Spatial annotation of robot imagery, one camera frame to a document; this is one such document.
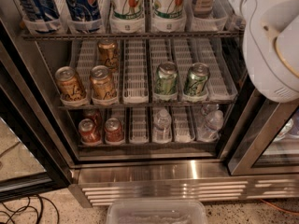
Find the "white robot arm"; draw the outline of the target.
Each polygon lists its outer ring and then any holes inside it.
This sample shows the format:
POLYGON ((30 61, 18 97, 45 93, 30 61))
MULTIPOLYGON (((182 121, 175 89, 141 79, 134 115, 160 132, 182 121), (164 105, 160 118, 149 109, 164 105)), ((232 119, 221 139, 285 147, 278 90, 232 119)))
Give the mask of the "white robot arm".
POLYGON ((246 22, 243 54, 251 82, 266 98, 299 98, 299 0, 228 0, 246 22))

